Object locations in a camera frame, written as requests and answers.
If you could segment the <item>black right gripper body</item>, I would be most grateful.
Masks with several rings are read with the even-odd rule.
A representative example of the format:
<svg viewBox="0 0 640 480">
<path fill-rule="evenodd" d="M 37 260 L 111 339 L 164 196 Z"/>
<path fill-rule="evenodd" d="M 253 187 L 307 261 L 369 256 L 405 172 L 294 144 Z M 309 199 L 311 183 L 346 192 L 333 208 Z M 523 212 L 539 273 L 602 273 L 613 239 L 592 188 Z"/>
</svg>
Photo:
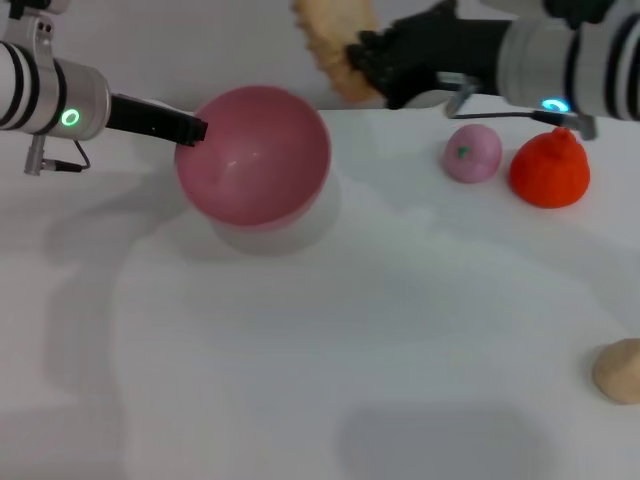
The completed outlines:
<svg viewBox="0 0 640 480">
<path fill-rule="evenodd" d="M 461 74 L 475 79 L 482 94 L 496 96 L 500 49 L 511 22 L 461 19 L 456 10 L 454 1 L 442 1 L 393 23 L 401 34 L 398 69 L 427 68 L 436 74 L 436 89 L 444 90 L 453 85 L 440 73 Z"/>
</svg>

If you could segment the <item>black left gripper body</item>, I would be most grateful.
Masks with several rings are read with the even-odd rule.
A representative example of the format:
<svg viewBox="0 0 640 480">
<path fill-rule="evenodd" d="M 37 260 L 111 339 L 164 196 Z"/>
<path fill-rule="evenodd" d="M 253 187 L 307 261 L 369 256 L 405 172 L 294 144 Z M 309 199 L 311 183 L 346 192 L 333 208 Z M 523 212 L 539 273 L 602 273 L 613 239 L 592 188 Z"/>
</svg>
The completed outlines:
<svg viewBox="0 0 640 480">
<path fill-rule="evenodd" d="M 182 115 L 187 114 L 126 95 L 112 94 L 106 128 L 175 143 L 177 121 Z"/>
</svg>

